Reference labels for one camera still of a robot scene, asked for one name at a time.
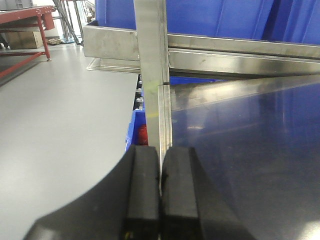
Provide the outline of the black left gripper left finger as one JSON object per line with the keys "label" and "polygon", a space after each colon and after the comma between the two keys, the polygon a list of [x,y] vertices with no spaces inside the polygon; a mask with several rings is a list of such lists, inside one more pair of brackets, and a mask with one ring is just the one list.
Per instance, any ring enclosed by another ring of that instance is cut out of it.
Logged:
{"label": "black left gripper left finger", "polygon": [[156,149],[131,145],[99,183],[37,219],[26,240],[156,240],[159,163]]}

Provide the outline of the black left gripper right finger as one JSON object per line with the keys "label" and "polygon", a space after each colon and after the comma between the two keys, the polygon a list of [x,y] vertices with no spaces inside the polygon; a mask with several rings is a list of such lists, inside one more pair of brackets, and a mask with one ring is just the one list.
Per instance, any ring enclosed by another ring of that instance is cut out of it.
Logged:
{"label": "black left gripper right finger", "polygon": [[170,147],[161,177],[163,240],[253,240],[192,147]]}

